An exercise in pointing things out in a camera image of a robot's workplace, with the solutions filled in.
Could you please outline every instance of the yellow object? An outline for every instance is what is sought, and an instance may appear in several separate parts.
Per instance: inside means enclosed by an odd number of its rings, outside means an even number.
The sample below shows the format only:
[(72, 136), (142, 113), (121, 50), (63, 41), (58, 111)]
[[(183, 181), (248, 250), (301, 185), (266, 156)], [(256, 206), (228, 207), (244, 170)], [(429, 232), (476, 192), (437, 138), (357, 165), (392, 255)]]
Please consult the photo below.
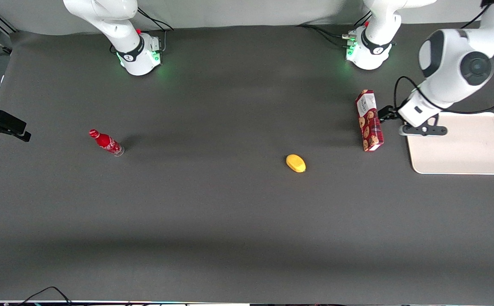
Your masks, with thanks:
[(296, 154), (290, 154), (286, 157), (286, 164), (290, 169), (293, 169), (295, 172), (305, 172), (305, 162), (301, 157)]

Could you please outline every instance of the white label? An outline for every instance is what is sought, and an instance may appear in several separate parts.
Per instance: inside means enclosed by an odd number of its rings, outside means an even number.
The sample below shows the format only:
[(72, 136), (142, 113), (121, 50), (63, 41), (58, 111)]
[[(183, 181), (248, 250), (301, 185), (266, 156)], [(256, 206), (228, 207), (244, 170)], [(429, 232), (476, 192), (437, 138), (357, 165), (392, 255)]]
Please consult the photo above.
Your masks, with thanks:
[(379, 144), (376, 144), (376, 145), (374, 145), (373, 147), (371, 147), (371, 149), (369, 149), (369, 151), (375, 151), (375, 150), (376, 150), (378, 147), (380, 147), (380, 146), (381, 146), (381, 144), (380, 144), (380, 143), (379, 143)]
[(375, 95), (372, 93), (364, 93), (358, 100), (357, 107), (358, 114), (361, 117), (363, 117), (367, 113), (367, 111), (371, 110), (372, 108), (377, 109), (377, 106), (375, 105)]

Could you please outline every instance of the red cookie box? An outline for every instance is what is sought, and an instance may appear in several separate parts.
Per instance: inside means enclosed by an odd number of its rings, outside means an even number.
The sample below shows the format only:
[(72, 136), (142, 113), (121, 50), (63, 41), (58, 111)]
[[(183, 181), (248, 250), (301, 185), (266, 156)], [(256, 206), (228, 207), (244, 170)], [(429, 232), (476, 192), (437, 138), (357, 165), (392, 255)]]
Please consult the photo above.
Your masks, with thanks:
[(358, 122), (364, 151), (375, 151), (384, 143), (381, 122), (377, 115), (375, 94), (373, 91), (364, 90), (354, 102), (358, 109)]

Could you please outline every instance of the bottle cap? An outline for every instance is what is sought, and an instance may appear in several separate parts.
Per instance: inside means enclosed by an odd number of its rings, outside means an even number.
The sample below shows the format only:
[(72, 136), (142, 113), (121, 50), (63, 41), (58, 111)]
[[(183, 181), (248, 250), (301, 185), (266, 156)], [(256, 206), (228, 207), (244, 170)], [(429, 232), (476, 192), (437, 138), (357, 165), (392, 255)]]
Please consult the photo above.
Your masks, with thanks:
[(98, 138), (99, 137), (99, 132), (97, 130), (90, 130), (90, 132), (88, 132), (88, 134), (92, 138)]

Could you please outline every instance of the black band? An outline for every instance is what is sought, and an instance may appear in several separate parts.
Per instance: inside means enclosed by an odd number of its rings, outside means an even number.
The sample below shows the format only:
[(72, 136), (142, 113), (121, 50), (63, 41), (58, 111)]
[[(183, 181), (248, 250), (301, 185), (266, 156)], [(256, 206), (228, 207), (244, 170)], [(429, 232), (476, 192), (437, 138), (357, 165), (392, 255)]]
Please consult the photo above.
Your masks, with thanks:
[(428, 41), (430, 42), (430, 65), (422, 69), (422, 74), (424, 75), (424, 77), (433, 75), (434, 72), (439, 69), (439, 66), (441, 66), (445, 35), (443, 34), (443, 31), (437, 30), (430, 35)]
[(486, 54), (472, 51), (466, 54), (460, 62), (460, 72), (468, 84), (477, 86), (483, 84), (493, 72), (490, 58)]
[(369, 41), (366, 37), (365, 29), (362, 31), (361, 39), (364, 46), (366, 46), (366, 48), (368, 48), (371, 54), (373, 55), (382, 54), (390, 46), (390, 43), (385, 43), (384, 45), (377, 45), (376, 43), (372, 43), (371, 41)]
[(138, 57), (139, 54), (143, 51), (144, 48), (144, 39), (143, 37), (139, 37), (139, 44), (138, 46), (134, 49), (131, 50), (130, 52), (119, 52), (117, 51), (117, 54), (122, 57), (126, 62), (134, 62), (134, 60)]

